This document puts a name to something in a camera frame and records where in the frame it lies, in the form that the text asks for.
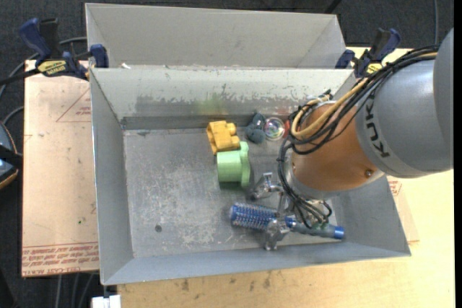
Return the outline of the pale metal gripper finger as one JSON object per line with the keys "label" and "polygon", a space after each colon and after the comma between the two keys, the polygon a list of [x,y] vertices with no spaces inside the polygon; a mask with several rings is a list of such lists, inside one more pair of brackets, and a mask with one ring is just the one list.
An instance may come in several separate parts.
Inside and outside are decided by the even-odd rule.
{"label": "pale metal gripper finger", "polygon": [[251,200],[260,200],[268,198],[274,193],[281,193],[282,186],[272,179],[272,172],[263,173],[259,180],[249,187],[249,198]]}
{"label": "pale metal gripper finger", "polygon": [[266,226],[264,242],[265,250],[276,250],[278,242],[282,241],[288,233],[289,228],[284,221],[272,219]]}

